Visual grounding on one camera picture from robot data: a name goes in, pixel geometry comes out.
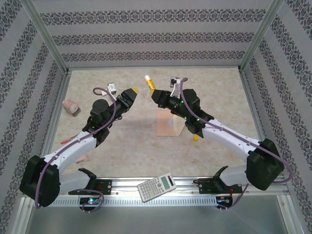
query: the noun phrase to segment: white cap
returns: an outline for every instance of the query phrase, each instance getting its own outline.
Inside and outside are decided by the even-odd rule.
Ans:
[[[145,75],[145,80],[148,81],[149,79],[151,79],[150,76],[149,75]]]

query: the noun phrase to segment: cable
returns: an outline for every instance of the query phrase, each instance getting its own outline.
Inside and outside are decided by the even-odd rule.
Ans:
[[[50,161],[47,162],[47,164],[44,166],[44,168],[43,168],[43,170],[42,170],[42,172],[41,172],[41,174],[40,174],[40,176],[39,176],[39,180],[38,180],[38,183],[37,183],[37,188],[36,188],[36,193],[35,193],[35,207],[36,207],[37,209],[39,209],[39,208],[41,207],[41,206],[39,205],[39,191],[40,191],[40,186],[41,186],[42,178],[43,178],[43,176],[44,176],[45,171],[46,171],[47,168],[51,165],[51,163],[52,163],[55,159],[57,159],[57,158],[60,156],[60,154],[62,154],[62,153],[63,153],[65,150],[67,150],[69,147],[71,147],[72,145],[76,144],[77,142],[80,142],[81,140],[84,140],[84,139],[88,138],[89,136],[95,135],[96,133],[98,133],[98,132],[101,131],[102,129],[104,129],[104,128],[106,128],[107,126],[109,126],[109,125],[111,124],[111,122],[114,120],[114,117],[115,117],[115,114],[116,114],[117,106],[116,106],[116,102],[115,102],[115,99],[114,99],[113,95],[112,95],[110,92],[108,92],[106,89],[103,89],[103,88],[100,88],[100,87],[96,87],[96,88],[93,89],[93,93],[94,93],[95,95],[98,95],[98,96],[101,96],[102,93],[101,93],[101,94],[96,93],[96,90],[102,90],[102,91],[104,91],[105,93],[107,93],[107,95],[110,97],[110,99],[112,100],[113,105],[114,105],[113,114],[112,114],[111,118],[107,121],[107,123],[105,123],[102,127],[100,127],[99,129],[97,129],[97,130],[95,130],[95,131],[93,131],[93,132],[91,132],[91,133],[89,133],[89,134],[83,136],[82,138],[77,139],[77,140],[71,142],[70,144],[64,146],[63,149],[61,149],[60,151],[58,151],[58,152],[55,154],[55,156],[53,156],[53,157],[50,159]]]
[[[76,189],[76,190],[74,190],[74,191],[77,191],[77,192],[80,192],[80,191],[86,191],[86,192],[93,192],[93,193],[97,193],[97,194],[99,194],[99,197],[101,197],[102,199],[101,199],[101,203],[97,206],[97,207],[95,207],[93,210],[91,210],[91,211],[86,211],[85,209],[84,209],[84,206],[86,205],[86,203],[84,203],[83,205],[82,205],[82,212],[87,212],[87,213],[93,213],[93,212],[95,212],[95,211],[97,211],[102,205],[103,205],[103,203],[104,203],[104,194],[103,193],[101,193],[100,191],[97,191],[97,190],[91,190],[91,189]]]
[[[279,181],[274,181],[274,182],[273,182],[274,184],[286,183],[286,182],[290,181],[290,180],[293,178],[293,171],[292,171],[291,167],[290,167],[290,166],[288,165],[288,163],[287,163],[284,159],[282,159],[281,157],[279,157],[279,156],[273,154],[272,152],[268,151],[267,149],[264,149],[263,147],[261,147],[261,146],[259,146],[259,145],[256,145],[256,144],[254,144],[254,143],[252,143],[252,142],[249,142],[248,140],[246,140],[246,139],[244,139],[244,138],[242,138],[242,137],[236,135],[235,133],[231,132],[230,130],[228,130],[228,129],[226,129],[226,128],[221,128],[220,126],[217,126],[217,125],[215,125],[215,124],[213,124],[213,123],[210,123],[210,122],[208,122],[208,121],[202,119],[202,118],[199,117],[198,115],[196,115],[196,114],[191,110],[190,106],[187,104],[186,99],[185,99],[184,94],[183,94],[183,83],[186,82],[187,80],[188,80],[187,78],[183,78],[183,79],[181,80],[181,83],[180,83],[180,93],[181,93],[181,97],[182,97],[182,100],[183,100],[183,102],[184,102],[184,105],[185,105],[186,109],[192,114],[192,116],[198,118],[199,120],[201,120],[202,122],[204,122],[204,123],[206,123],[206,124],[208,124],[208,125],[210,125],[210,126],[213,126],[214,128],[217,128],[217,129],[219,129],[219,130],[221,130],[221,131],[224,131],[224,132],[226,132],[226,133],[228,133],[228,134],[230,134],[230,135],[236,137],[237,139],[239,139],[239,140],[241,140],[241,141],[243,141],[243,142],[245,142],[245,143],[247,143],[247,144],[250,144],[251,146],[254,146],[255,148],[258,148],[258,149],[262,150],[263,152],[265,152],[265,153],[271,155],[272,157],[274,157],[274,158],[277,159],[278,161],[282,162],[282,163],[285,165],[285,167],[287,168],[287,171],[289,172],[289,176],[288,176],[287,179],[279,180]]]
[[[223,207],[225,210],[230,210],[231,208],[233,208],[239,201],[240,199],[242,198],[242,196],[244,195],[245,191],[247,190],[249,184],[246,184],[246,187],[244,188],[243,192],[238,196],[238,198],[236,199],[236,201],[232,204],[232,206],[230,207],[226,207],[226,206],[223,206],[221,204],[218,204],[219,206]]]

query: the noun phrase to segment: damask pattern border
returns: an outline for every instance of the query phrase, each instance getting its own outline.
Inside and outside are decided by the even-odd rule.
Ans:
[[[309,70],[307,63],[300,55],[300,51],[295,46],[293,39],[289,32],[287,32],[287,29],[279,16],[275,17],[271,23],[271,29],[283,49],[289,65],[292,67],[295,75],[297,75],[299,84],[302,86],[302,90],[304,90],[308,101],[311,102],[310,106],[312,107],[312,73]]]
[[[265,9],[179,9],[41,13],[47,25],[148,22],[260,22]]]
[[[14,114],[10,119],[8,126],[6,127],[7,131],[3,135],[3,139],[1,140],[0,145],[0,175],[2,175],[2,170],[5,167],[5,162],[7,161],[7,157],[11,153],[11,148],[13,147],[13,143],[15,141],[17,131],[20,128],[20,124],[22,123],[22,119],[24,118],[24,114],[27,110],[28,103],[35,89],[37,80],[39,79],[40,73],[42,71],[43,65],[46,61],[46,58],[49,55],[49,50],[45,43],[41,46],[37,58],[34,62],[33,68],[31,69],[27,81],[23,87],[22,93],[20,94],[19,100],[16,104],[16,108],[14,109]]]
[[[312,40],[312,7],[307,0],[287,0],[288,6],[297,16],[304,30],[306,30],[309,38]]]
[[[51,69],[49,71],[49,75],[48,75],[48,78],[46,80],[44,89],[40,95],[40,99],[39,99],[39,102],[37,104],[36,111],[34,113],[33,121],[30,125],[29,130],[28,130],[27,138],[26,138],[25,143],[23,145],[21,155],[19,156],[19,161],[18,161],[17,166],[15,168],[14,175],[12,177],[12,181],[11,181],[10,186],[9,186],[9,190],[7,191],[7,196],[4,199],[4,205],[2,206],[2,212],[0,213],[0,220],[1,220],[0,233],[5,233],[6,227],[8,225],[8,221],[11,218],[11,212],[13,211],[13,206],[14,206],[16,199],[17,199],[17,196],[18,196],[20,181],[22,179],[27,161],[31,156],[30,154],[32,151],[33,144],[35,142],[37,131],[38,131],[40,123],[42,121],[44,109],[45,109],[46,103],[48,101],[50,92],[52,90],[52,86],[53,86],[53,83],[55,81],[55,77],[56,77],[58,70],[59,70],[59,67],[58,67],[57,63],[54,61],[52,63]],[[54,100],[53,107],[55,106],[55,103],[57,101],[57,96],[58,96],[61,84],[62,84],[62,82],[60,81],[59,86],[58,86],[57,95],[56,95],[56,98]],[[53,108],[52,108],[52,111],[50,113],[49,119],[51,119],[52,113],[53,113]],[[48,128],[49,128],[49,124],[46,127],[46,131],[45,131],[45,134],[43,137],[43,141],[46,137],[46,133],[47,133]]]
[[[280,69],[275,61],[275,58],[265,40],[261,42],[258,47],[266,62],[266,65],[270,71],[273,82],[276,85],[277,91],[281,100],[284,104],[288,118],[292,125],[295,135],[300,143],[300,148],[304,151],[304,156],[306,157],[307,163],[310,165],[310,170],[312,170],[312,140],[310,139],[310,134],[307,133],[307,127],[304,121],[301,119],[296,103],[293,100],[292,94],[289,91],[287,83],[285,82]]]
[[[311,207],[311,202],[309,201],[309,195],[305,191],[305,186],[303,184],[303,180],[300,177],[300,172],[298,171],[298,167],[296,163],[294,162],[293,154],[290,151],[287,139],[285,138],[285,134],[283,131],[283,128],[281,127],[281,123],[279,122],[279,118],[277,116],[277,113],[275,111],[275,108],[272,104],[272,100],[270,98],[269,92],[266,88],[266,85],[263,81],[262,74],[260,72],[260,69],[258,67],[258,64],[255,60],[255,58],[252,58],[250,62],[250,68],[253,73],[253,76],[256,80],[256,84],[258,86],[259,92],[261,94],[261,98],[263,101],[263,104],[266,108],[267,115],[269,117],[269,120],[271,122],[271,127],[272,130],[274,131],[275,139],[278,144],[278,147],[282,153],[282,157],[287,161],[287,163],[290,165],[292,168],[293,172],[293,179],[291,180],[292,185],[294,186],[294,191],[296,193],[296,198],[299,201],[299,206],[301,207],[301,212],[303,216],[305,217],[305,221],[307,222],[307,227],[310,232],[312,232],[312,217],[311,217],[311,212],[312,212],[312,207]],[[253,92],[251,90],[249,81],[248,81],[248,76],[246,75],[246,80],[248,87],[250,89],[250,92],[253,97],[253,102],[256,105],[256,101],[254,99]]]
[[[65,62],[242,59],[245,51],[147,51],[62,54]]]
[[[12,56],[6,63],[6,67],[3,69],[0,77],[0,108],[5,101],[5,97],[11,89],[12,82],[15,80],[17,72],[20,70],[20,66],[25,59],[26,53],[29,47],[33,43],[33,40],[37,34],[37,30],[34,24],[29,21],[26,28],[20,37]]]
[[[93,35],[53,36],[57,46],[61,45],[101,45],[129,43],[181,43],[181,42],[245,42],[248,43],[254,33],[243,32],[197,32],[197,33],[119,33]]]
[[[22,4],[19,0],[7,0],[0,10],[0,41],[5,37],[16,16],[20,12]]]

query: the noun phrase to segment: black clamp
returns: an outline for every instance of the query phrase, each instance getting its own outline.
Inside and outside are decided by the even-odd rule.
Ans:
[[[227,186],[221,179],[221,173],[228,168],[222,167],[212,178],[199,178],[193,180],[194,184],[198,184],[199,194],[240,194],[242,193],[241,186]]]
[[[111,179],[97,179],[97,176],[85,168],[80,168],[78,171],[84,172],[90,178],[89,183],[85,189],[100,191],[103,195],[110,195],[112,192]],[[69,195],[98,195],[98,193],[85,192],[85,191],[70,191]]]

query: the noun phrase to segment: yellow object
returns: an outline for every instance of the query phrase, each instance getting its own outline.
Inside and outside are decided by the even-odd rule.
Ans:
[[[154,83],[153,83],[153,81],[149,75],[145,76],[145,80],[146,80],[146,83],[147,83],[148,87],[150,88],[150,90],[156,89],[156,87],[155,87],[155,85],[154,85]]]
[[[150,90],[150,95],[152,96],[153,93],[154,93],[154,89],[151,89],[151,90]]]
[[[195,136],[193,137],[193,140],[194,140],[194,141],[198,141],[198,140],[199,140],[199,136],[195,135]]]
[[[133,91],[135,91],[136,94],[138,94],[138,89],[137,88],[132,88]]]

